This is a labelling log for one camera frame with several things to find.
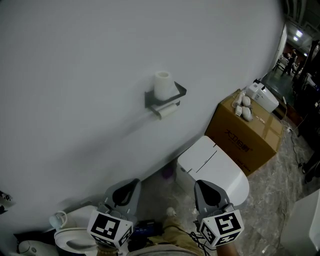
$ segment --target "toilet bowl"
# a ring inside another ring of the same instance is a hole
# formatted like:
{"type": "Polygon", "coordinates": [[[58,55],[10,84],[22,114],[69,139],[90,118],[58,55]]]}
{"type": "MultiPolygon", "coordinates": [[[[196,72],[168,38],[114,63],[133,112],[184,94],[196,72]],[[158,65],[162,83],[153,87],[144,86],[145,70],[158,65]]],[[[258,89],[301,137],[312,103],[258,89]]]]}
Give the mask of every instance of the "toilet bowl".
{"type": "Polygon", "coordinates": [[[86,255],[97,253],[96,240],[84,227],[61,229],[54,234],[54,240],[59,248],[70,253],[86,255]]]}
{"type": "Polygon", "coordinates": [[[320,189],[294,203],[280,243],[293,256],[320,251],[320,189]]]}
{"type": "Polygon", "coordinates": [[[177,160],[176,182],[193,199],[197,180],[208,181],[224,189],[234,206],[242,204],[249,194],[246,175],[207,136],[202,136],[177,160]]]}

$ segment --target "person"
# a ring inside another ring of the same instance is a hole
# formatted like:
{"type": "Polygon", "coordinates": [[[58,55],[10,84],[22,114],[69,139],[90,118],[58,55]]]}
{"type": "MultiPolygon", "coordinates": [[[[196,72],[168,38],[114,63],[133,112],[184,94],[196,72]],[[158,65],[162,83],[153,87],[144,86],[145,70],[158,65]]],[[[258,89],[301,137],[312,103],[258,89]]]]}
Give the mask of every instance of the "person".
{"type": "MultiPolygon", "coordinates": [[[[203,256],[197,243],[184,231],[176,211],[169,207],[163,223],[163,234],[148,238],[142,249],[131,251],[127,256],[203,256]]],[[[98,245],[97,256],[116,255],[117,249],[98,245]]],[[[218,256],[239,256],[233,242],[216,247],[218,256]]]]}
{"type": "Polygon", "coordinates": [[[297,57],[296,49],[293,49],[293,53],[289,58],[288,65],[286,65],[286,67],[284,68],[281,76],[283,76],[286,72],[288,73],[289,76],[291,75],[292,65],[295,62],[296,57],[297,57]]]}

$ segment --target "khaki pants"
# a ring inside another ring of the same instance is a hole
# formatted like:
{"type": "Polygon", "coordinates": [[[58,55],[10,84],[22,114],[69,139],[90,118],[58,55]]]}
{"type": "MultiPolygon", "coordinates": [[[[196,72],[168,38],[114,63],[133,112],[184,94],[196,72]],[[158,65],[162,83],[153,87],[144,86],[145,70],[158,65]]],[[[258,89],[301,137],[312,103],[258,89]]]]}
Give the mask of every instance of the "khaki pants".
{"type": "Polygon", "coordinates": [[[146,247],[170,243],[177,247],[192,251],[199,256],[202,256],[200,248],[192,240],[192,238],[187,233],[179,230],[176,227],[184,230],[177,217],[169,216],[163,224],[164,233],[162,234],[162,236],[158,235],[149,237],[149,240],[152,241],[153,244],[148,243],[146,247]]]}

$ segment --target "toilet paper holder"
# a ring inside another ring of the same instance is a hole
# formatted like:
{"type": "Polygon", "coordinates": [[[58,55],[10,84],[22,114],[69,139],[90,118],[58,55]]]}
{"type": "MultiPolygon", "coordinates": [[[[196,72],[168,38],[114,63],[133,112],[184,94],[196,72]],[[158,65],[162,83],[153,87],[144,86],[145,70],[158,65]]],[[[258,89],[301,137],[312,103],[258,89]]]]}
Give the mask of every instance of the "toilet paper holder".
{"type": "Polygon", "coordinates": [[[187,93],[187,89],[182,87],[180,84],[178,84],[177,82],[174,82],[176,88],[179,91],[179,94],[172,96],[171,98],[167,99],[167,100],[159,100],[155,97],[155,90],[151,90],[151,91],[146,91],[144,92],[144,107],[146,109],[150,109],[154,114],[156,114],[160,119],[162,119],[161,114],[159,113],[159,111],[157,111],[153,106],[156,105],[158,107],[164,106],[164,105],[168,105],[168,103],[173,103],[173,101],[181,98],[182,96],[185,96],[187,93]]]}

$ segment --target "toilet paper roll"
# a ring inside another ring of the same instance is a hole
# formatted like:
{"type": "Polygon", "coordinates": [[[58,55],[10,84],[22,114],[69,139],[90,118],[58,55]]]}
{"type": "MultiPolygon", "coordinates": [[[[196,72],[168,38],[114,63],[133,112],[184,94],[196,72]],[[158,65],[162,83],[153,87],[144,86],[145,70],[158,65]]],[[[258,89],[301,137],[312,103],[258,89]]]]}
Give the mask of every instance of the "toilet paper roll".
{"type": "Polygon", "coordinates": [[[178,106],[175,103],[172,103],[168,106],[165,106],[164,108],[161,108],[158,111],[160,120],[165,118],[166,116],[172,114],[173,112],[175,112],[177,110],[178,110],[178,106]]]}
{"type": "Polygon", "coordinates": [[[172,75],[167,71],[158,71],[154,75],[154,96],[160,101],[178,95],[179,91],[175,85],[172,75]]]}

